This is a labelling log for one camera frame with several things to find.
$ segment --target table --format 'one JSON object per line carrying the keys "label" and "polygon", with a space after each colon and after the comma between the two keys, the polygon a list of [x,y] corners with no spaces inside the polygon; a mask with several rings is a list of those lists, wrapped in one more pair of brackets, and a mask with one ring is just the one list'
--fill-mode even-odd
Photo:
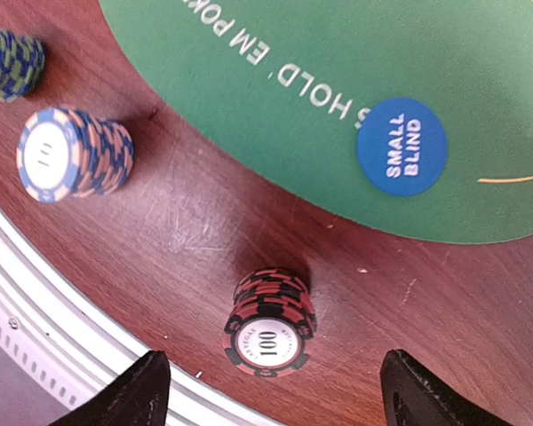
{"label": "table", "polygon": [[[38,90],[0,104],[0,207],[138,338],[288,424],[384,424],[378,370],[393,348],[492,413],[533,424],[533,237],[492,246],[405,240],[268,183],[152,92],[93,0],[0,1],[0,27],[49,48]],[[18,137],[33,112],[55,104],[126,125],[138,157],[125,188],[51,206],[27,196]],[[239,372],[220,342],[236,282],[271,265],[310,277],[320,324],[310,362],[275,381]]]}

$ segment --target white chip center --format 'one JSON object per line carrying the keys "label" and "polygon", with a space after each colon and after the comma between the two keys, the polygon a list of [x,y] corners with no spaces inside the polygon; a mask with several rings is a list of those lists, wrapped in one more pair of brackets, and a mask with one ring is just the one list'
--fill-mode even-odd
{"label": "white chip center", "polygon": [[241,355],[262,367],[283,366],[297,355],[298,335],[277,319],[256,319],[246,324],[237,336]]}
{"label": "white chip center", "polygon": [[29,180],[42,189],[52,189],[69,166],[69,145],[63,130],[50,122],[38,124],[29,134],[24,150]]}

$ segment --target green felt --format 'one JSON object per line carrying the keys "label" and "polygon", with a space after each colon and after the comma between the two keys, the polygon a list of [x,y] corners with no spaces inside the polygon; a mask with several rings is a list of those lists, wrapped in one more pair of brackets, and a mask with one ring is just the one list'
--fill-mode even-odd
{"label": "green felt", "polygon": [[[300,197],[388,233],[483,243],[533,233],[533,1],[101,0],[124,52],[149,84],[203,135]],[[241,55],[242,28],[258,38]],[[255,66],[247,55],[270,47]],[[343,120],[316,107],[293,63],[352,99]],[[428,191],[408,198],[374,187],[357,161],[357,113],[394,98],[426,103],[449,138]]]}

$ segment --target blue and white chip stack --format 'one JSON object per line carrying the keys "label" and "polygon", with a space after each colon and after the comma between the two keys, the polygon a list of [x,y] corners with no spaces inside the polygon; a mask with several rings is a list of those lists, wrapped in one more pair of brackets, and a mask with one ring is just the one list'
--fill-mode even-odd
{"label": "blue and white chip stack", "polygon": [[29,94],[45,68],[44,45],[35,38],[0,29],[0,101]]}
{"label": "blue and white chip stack", "polygon": [[132,171],[134,145],[122,124],[59,106],[29,118],[16,162],[26,191],[54,203],[123,186]]}

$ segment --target screw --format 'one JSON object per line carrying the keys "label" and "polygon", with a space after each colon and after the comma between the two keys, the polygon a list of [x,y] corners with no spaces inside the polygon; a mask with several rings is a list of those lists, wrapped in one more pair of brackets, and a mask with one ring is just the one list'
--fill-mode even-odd
{"label": "screw", "polygon": [[10,319],[8,319],[8,325],[10,326],[12,330],[17,330],[18,327],[20,326],[20,323],[18,322],[17,319],[15,319],[14,317],[11,317]]}

